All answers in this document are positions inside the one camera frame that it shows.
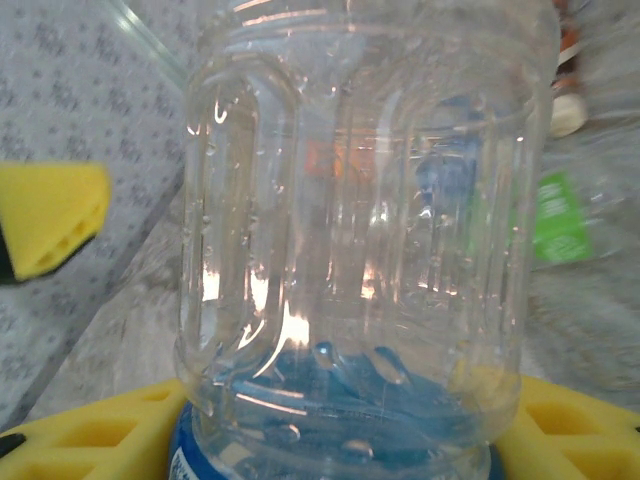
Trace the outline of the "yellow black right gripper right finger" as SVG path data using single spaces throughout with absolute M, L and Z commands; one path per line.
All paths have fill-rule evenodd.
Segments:
M 499 438 L 508 479 L 639 478 L 639 414 L 537 378 Z

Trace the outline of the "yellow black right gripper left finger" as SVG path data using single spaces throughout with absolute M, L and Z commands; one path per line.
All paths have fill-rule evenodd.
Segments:
M 3 479 L 166 479 L 186 397 L 167 380 L 1 434 Z

